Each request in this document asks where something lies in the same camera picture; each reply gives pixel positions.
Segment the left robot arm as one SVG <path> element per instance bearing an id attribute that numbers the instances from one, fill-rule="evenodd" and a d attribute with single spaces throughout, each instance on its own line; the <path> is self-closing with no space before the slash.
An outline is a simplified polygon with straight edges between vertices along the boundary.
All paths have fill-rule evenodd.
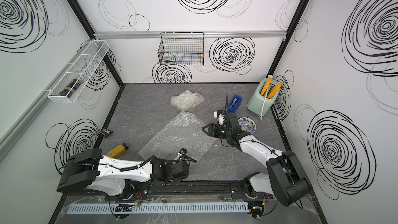
<path id="1" fill-rule="evenodd" d="M 85 189 L 118 196 L 126 182 L 164 184 L 180 183 L 189 176 L 190 163 L 197 161 L 182 149 L 174 160 L 152 155 L 145 161 L 129 161 L 102 155 L 102 149 L 93 148 L 70 156 L 60 170 L 57 192 L 72 193 Z"/>

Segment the yellow pale blue bowl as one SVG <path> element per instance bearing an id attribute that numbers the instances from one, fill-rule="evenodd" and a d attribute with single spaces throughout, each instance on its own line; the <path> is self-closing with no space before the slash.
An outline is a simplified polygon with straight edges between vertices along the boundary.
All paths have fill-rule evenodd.
<path id="1" fill-rule="evenodd" d="M 194 96 L 188 94 L 179 95 L 176 100 L 177 107 L 182 111 L 188 110 L 194 103 Z"/>

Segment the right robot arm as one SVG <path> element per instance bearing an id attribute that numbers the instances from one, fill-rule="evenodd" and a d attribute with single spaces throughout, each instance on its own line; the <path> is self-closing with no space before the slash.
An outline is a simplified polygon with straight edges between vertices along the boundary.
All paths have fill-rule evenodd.
<path id="1" fill-rule="evenodd" d="M 216 123 L 202 127 L 210 137 L 227 141 L 228 145 L 251 155 L 267 169 L 248 178 L 249 190 L 268 193 L 276 197 L 283 206 L 301 201 L 313 191 L 313 186 L 297 155 L 291 151 L 274 149 L 259 141 L 253 134 L 243 130 L 235 114 L 216 111 Z"/>

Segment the blue yellow patterned bowl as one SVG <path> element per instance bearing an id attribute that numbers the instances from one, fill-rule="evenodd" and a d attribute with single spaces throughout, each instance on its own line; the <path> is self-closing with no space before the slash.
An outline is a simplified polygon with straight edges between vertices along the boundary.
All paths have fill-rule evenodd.
<path id="1" fill-rule="evenodd" d="M 249 132 L 250 134 L 254 134 L 257 129 L 256 123 L 248 117 L 239 118 L 238 123 L 242 131 Z"/>

